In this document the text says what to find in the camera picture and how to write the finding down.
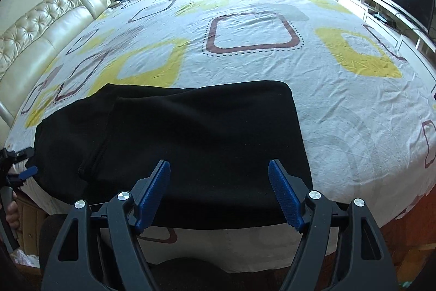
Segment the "tv stand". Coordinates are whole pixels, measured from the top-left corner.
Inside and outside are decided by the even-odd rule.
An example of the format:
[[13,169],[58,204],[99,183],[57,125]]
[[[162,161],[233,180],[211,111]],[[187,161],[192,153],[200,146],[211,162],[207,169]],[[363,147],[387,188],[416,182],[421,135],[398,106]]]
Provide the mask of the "tv stand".
[[397,23],[396,30],[399,34],[403,34],[412,42],[416,43],[416,49],[424,53],[436,52],[436,45],[430,39],[428,34],[412,15],[406,11],[400,10],[400,7],[390,0],[357,0],[362,6],[370,7],[375,5],[375,8],[380,12],[388,15]]
[[[391,43],[436,99],[436,45],[410,14],[400,11],[389,0],[339,0],[339,3],[386,39],[385,44]],[[375,17],[374,12],[393,19],[393,22],[386,24]]]
[[393,29],[396,29],[397,24],[395,23],[395,20],[392,19],[391,17],[379,12],[379,11],[375,11],[375,12],[371,12],[370,13],[374,18],[378,19],[379,21],[381,21],[383,24],[385,24],[386,26],[389,26]]

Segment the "brown square outline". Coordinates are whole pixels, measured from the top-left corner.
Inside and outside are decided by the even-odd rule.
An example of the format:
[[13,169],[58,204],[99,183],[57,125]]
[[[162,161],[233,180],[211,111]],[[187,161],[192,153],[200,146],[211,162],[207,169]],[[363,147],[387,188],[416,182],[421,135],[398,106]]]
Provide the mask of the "brown square outline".
[[149,16],[152,16],[152,15],[156,15],[156,14],[159,14],[159,13],[162,13],[163,11],[166,11],[166,10],[168,10],[169,8],[171,8],[172,6],[173,6],[173,4],[176,2],[176,0],[167,0],[167,1],[165,1],[165,2],[171,2],[170,4],[169,4],[169,6],[167,6],[165,9],[162,9],[162,10],[160,10],[160,11],[157,11],[156,13],[153,13],[153,14],[149,14],[149,15],[146,15],[146,16],[143,16],[142,18],[138,18],[138,19],[135,19],[135,20],[133,20],[134,18],[135,18],[135,16],[137,16],[139,13],[141,13],[143,10],[145,10],[145,9],[147,9],[147,8],[149,8],[149,7],[151,7],[151,5],[149,5],[148,7],[145,7],[145,8],[142,8],[138,13],[136,13],[128,22],[135,22],[135,21],[138,21],[138,20],[141,20],[141,19],[144,19],[144,18],[148,18]]
[[436,154],[435,154],[435,156],[433,157],[433,159],[429,162],[429,163],[427,163],[427,158],[429,157],[429,154],[430,154],[430,143],[429,143],[429,139],[428,139],[428,137],[427,137],[427,135],[426,135],[426,129],[425,129],[425,127],[427,126],[427,125],[433,125],[433,128],[435,129],[435,131],[436,131],[436,126],[435,126],[435,124],[433,123],[433,121],[432,120],[427,120],[427,121],[425,121],[425,122],[423,122],[421,125],[422,125],[422,132],[424,133],[424,137],[426,138],[426,143],[427,143],[427,155],[426,155],[426,158],[425,158],[425,160],[424,160],[424,167],[427,169],[428,167],[430,167],[430,165],[435,161],[435,159],[436,159]]
[[76,88],[76,89],[73,89],[73,90],[71,90],[71,91],[69,91],[68,93],[66,93],[66,94],[63,94],[63,95],[61,95],[60,94],[60,92],[62,91],[62,89],[64,88],[64,84],[65,84],[65,82],[66,82],[66,80],[60,85],[60,87],[59,87],[59,90],[57,91],[57,94],[56,94],[56,96],[55,96],[55,98],[54,98],[54,102],[57,102],[57,101],[60,101],[60,100],[62,100],[62,99],[65,99],[65,98],[67,98],[67,97],[69,97],[69,96],[71,96],[71,95],[74,95],[74,94],[76,94],[80,89],[81,89],[81,87],[83,87],[84,86],[84,84],[88,81],[88,79],[94,74],[94,72],[95,72],[95,70],[97,69],[97,67],[99,66],[99,65],[101,65],[101,63],[104,61],[104,59],[107,57],[107,55],[109,54],[109,50],[107,50],[107,51],[105,51],[105,52],[103,52],[103,53],[96,53],[96,54],[94,54],[94,55],[92,55],[92,56],[89,56],[89,57],[87,57],[87,58],[85,58],[82,62],[80,62],[77,66],[76,66],[76,68],[73,70],[73,72],[70,74],[70,76],[66,79],[66,80],[68,80],[68,79],[70,79],[73,75],[74,75],[74,73],[75,73],[75,71],[85,62],[85,61],[88,61],[89,59],[92,59],[92,58],[94,58],[94,57],[97,57],[97,59],[99,59],[99,61],[98,61],[98,63],[95,65],[95,67],[91,70],[91,72],[86,76],[86,78],[84,79],[84,81]]
[[[259,45],[249,45],[249,46],[238,46],[238,47],[231,47],[228,49],[224,49],[221,47],[215,46],[215,37],[216,37],[216,31],[217,26],[220,20],[230,18],[232,16],[244,16],[244,15],[251,15],[251,14],[268,14],[268,15],[275,15],[277,16],[280,21],[282,22],[283,26],[288,31],[289,35],[291,35],[291,41],[288,41],[287,43],[269,43],[269,44],[259,44]],[[223,15],[215,18],[212,20],[211,28],[209,30],[209,36],[208,41],[206,43],[206,50],[212,53],[229,53],[229,52],[237,52],[237,51],[249,51],[249,50],[263,50],[263,49],[274,49],[274,48],[290,48],[295,47],[299,44],[300,39],[298,35],[295,33],[292,26],[288,23],[288,21],[285,19],[285,17],[280,13],[273,13],[269,11],[261,11],[261,12],[248,12],[248,13],[236,13],[236,14],[228,14]]]
[[[77,50],[78,50],[79,48],[81,48],[84,44],[86,44],[86,43],[89,41],[89,39],[91,39],[91,37],[93,37],[93,36],[95,35],[95,33],[96,33],[97,31],[99,31],[99,29],[95,29],[95,30],[90,31],[90,32],[88,32],[87,34],[83,35],[80,39],[78,39],[78,40],[74,43],[73,46],[70,47],[70,49],[67,51],[67,53],[66,53],[65,55],[69,55],[70,53],[73,53],[74,51],[77,51]],[[77,49],[74,49],[74,50],[71,51],[71,49],[72,49],[74,46],[76,46],[76,44],[77,44],[81,39],[83,39],[85,36],[87,36],[87,35],[89,35],[89,34],[91,34],[91,36],[88,37],[88,39],[86,39],[86,41],[85,41],[84,43],[82,43],[82,44],[81,44]]]
[[[52,82],[52,80],[56,77],[56,75],[58,74],[58,72],[60,71],[60,69],[64,66],[64,64],[61,64],[60,66],[57,66],[55,68],[52,69],[52,71],[50,72],[50,74],[47,76],[47,78],[45,78],[45,80],[43,82],[40,82],[39,84],[37,84],[35,86],[35,88],[33,88],[32,92],[30,93],[29,97],[27,98],[25,104],[23,105],[23,109],[21,110],[20,115],[24,115],[27,112],[29,112],[29,110],[32,108],[33,104],[35,103],[36,99],[39,97],[39,95],[41,94],[41,92],[43,91],[43,89],[45,89],[47,86],[50,85],[50,83]],[[38,94],[36,94],[36,96],[33,98],[32,103],[30,104],[30,106],[27,108],[26,110],[26,105],[28,104],[29,100],[32,98],[33,93],[35,92],[36,89],[39,89]]]
[[177,234],[176,231],[174,231],[174,228],[167,227],[166,228],[169,232],[169,237],[167,239],[158,239],[158,238],[149,238],[149,237],[141,237],[138,236],[138,239],[147,240],[149,242],[157,242],[157,243],[166,243],[166,244],[174,244],[177,242]]
[[393,57],[395,57],[396,59],[399,59],[399,60],[401,60],[401,61],[405,61],[405,62],[407,62],[407,60],[404,58],[404,57],[401,57],[401,56],[397,56],[395,53],[393,53],[392,51],[390,51],[387,47],[386,47],[386,45],[377,37],[377,35],[374,33],[374,32],[372,32],[370,29],[373,29],[374,31],[376,30],[376,29],[374,29],[372,26],[369,26],[368,24],[362,24],[362,26],[372,35],[372,36],[374,36],[375,38],[376,38],[376,40],[377,40],[377,42],[380,44],[380,45],[382,45],[383,47],[384,47],[384,49],[387,51],[387,52],[389,52]]
[[133,1],[133,2],[128,1],[128,2],[126,2],[126,4],[123,5],[120,9],[128,8],[128,7],[130,7],[131,5],[137,4],[137,3],[139,3],[139,2],[141,2],[141,0],[135,0],[135,1]]

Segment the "blue gripper pad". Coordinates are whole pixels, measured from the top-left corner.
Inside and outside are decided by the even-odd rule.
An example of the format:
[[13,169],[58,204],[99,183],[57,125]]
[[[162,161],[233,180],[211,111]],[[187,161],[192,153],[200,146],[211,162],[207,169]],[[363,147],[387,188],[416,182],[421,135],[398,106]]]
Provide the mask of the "blue gripper pad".
[[144,232],[145,228],[150,227],[153,222],[154,215],[156,214],[162,197],[168,187],[170,175],[171,169],[169,168],[169,163],[165,161],[148,186],[144,197],[138,204],[138,217],[137,222],[135,223],[136,232]]
[[301,214],[301,202],[274,160],[268,165],[268,178],[287,223],[300,232],[305,224]]
[[30,177],[33,177],[36,173],[38,173],[38,168],[36,166],[32,166],[29,169],[25,170],[24,172],[21,172],[18,177],[25,181],[26,179],[29,179]]

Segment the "wrinkled sheet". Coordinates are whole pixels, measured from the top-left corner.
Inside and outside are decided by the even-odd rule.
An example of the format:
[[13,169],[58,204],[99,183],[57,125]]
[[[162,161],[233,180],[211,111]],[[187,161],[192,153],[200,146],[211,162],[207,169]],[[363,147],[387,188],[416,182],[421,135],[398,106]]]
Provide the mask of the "wrinkled sheet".
[[[250,80],[291,88],[313,186],[329,199],[360,197],[384,225],[433,187],[434,99],[388,41],[334,0],[137,0],[107,9],[47,68],[7,147],[31,146],[43,118],[106,83]],[[48,213],[68,211],[32,179],[23,190]],[[141,245],[151,263],[189,255],[239,272],[289,265],[298,242],[287,225],[152,227]]]

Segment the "human hand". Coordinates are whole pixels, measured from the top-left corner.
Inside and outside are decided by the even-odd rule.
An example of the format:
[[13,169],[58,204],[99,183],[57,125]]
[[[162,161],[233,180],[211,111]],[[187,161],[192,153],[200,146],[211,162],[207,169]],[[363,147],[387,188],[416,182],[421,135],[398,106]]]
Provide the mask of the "human hand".
[[14,192],[12,195],[13,201],[6,208],[6,221],[12,229],[17,229],[20,227],[20,212],[18,211],[17,194]]

